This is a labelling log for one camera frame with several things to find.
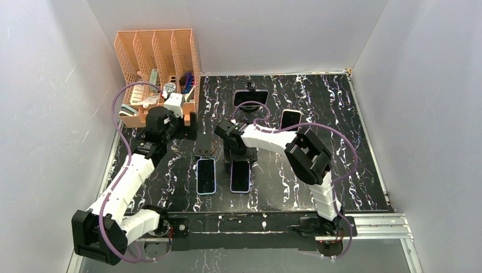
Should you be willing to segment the phone with purple clear case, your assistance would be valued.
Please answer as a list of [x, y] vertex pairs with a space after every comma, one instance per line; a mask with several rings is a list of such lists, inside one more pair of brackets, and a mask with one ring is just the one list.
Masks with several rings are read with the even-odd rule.
[[233, 105], [235, 107], [248, 101], [258, 102], [260, 104], [266, 104], [269, 91], [265, 89], [260, 90], [236, 90], [234, 92]]

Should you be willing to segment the phone with pink case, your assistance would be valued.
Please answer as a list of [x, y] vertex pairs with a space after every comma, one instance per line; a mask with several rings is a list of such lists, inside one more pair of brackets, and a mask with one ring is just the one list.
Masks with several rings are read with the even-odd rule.
[[280, 130], [301, 122], [302, 113], [298, 110], [284, 109], [281, 115]]

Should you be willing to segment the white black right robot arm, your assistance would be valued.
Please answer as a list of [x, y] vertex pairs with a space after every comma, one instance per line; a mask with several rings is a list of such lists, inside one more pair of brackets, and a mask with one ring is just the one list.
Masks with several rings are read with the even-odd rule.
[[307, 235], [333, 236], [342, 231], [343, 209], [334, 192], [332, 155], [313, 130], [303, 127], [297, 131], [278, 133], [249, 123], [235, 124], [222, 120], [214, 132], [223, 141], [225, 161], [228, 163], [254, 163], [258, 149], [287, 158], [295, 176], [308, 185], [317, 210], [317, 217], [301, 219], [296, 231]]

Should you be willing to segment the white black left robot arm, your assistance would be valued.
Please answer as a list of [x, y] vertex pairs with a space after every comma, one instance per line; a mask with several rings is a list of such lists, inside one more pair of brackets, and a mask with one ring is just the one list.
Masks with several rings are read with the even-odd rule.
[[136, 214], [124, 214], [145, 180], [159, 165], [174, 139], [195, 140], [197, 114], [189, 114], [189, 125], [174, 110], [153, 107], [146, 116], [146, 125], [127, 143], [127, 157], [114, 178], [99, 198], [86, 211], [78, 210], [72, 217], [74, 252], [82, 257], [110, 265], [121, 260], [130, 263], [142, 261], [140, 255], [129, 258], [128, 247], [151, 232], [162, 237], [169, 232], [167, 211], [146, 205]]

